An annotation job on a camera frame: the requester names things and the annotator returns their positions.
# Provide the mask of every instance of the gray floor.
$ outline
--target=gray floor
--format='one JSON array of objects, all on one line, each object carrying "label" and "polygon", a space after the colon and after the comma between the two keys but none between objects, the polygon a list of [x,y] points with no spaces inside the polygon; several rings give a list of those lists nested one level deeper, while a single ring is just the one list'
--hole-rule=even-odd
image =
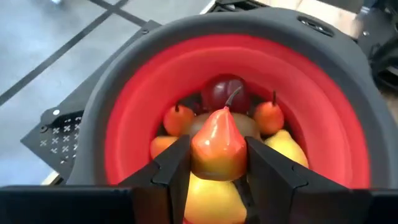
[{"label": "gray floor", "polygon": [[[116,4],[117,0],[105,0]],[[161,24],[198,14],[210,0],[130,0],[123,10]],[[106,11],[88,0],[2,0],[0,98]],[[139,26],[112,14],[26,86],[0,104],[0,185],[40,184],[52,169],[19,141]]]}]

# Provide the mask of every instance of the yellow pear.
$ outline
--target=yellow pear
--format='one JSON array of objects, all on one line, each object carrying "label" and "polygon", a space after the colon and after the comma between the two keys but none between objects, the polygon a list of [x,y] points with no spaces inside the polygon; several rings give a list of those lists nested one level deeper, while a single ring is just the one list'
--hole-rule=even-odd
[{"label": "yellow pear", "polygon": [[191,173],[185,219],[191,224],[244,223],[246,208],[234,184],[203,180]]},{"label": "yellow pear", "polygon": [[266,139],[264,143],[289,159],[308,168],[307,157],[305,157],[303,150],[286,130],[278,131],[273,137]]}]

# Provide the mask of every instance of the pear stem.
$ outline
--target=pear stem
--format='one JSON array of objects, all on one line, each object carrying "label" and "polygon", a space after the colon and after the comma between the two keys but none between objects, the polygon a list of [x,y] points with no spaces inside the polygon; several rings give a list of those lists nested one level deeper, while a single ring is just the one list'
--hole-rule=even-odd
[{"label": "pear stem", "polygon": [[230,107],[234,97],[242,90],[242,86],[239,86],[232,94],[229,96],[228,100],[225,102],[225,106]]},{"label": "pear stem", "polygon": [[272,105],[276,106],[276,91],[275,90],[272,92]]}]

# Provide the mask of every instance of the kiwi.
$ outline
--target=kiwi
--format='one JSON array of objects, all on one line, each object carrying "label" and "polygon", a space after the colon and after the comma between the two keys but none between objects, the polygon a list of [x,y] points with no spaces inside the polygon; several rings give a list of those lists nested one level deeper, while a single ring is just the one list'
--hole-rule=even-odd
[{"label": "kiwi", "polygon": [[[238,128],[242,136],[254,137],[261,141],[260,130],[253,119],[240,113],[231,113],[231,114],[236,123],[236,127]],[[194,135],[196,135],[196,133],[199,130],[201,130],[201,127],[203,126],[207,118],[209,118],[209,116],[210,113],[205,113],[196,116],[192,121],[192,125],[189,128],[185,129],[183,133],[189,134],[192,138]]]}]

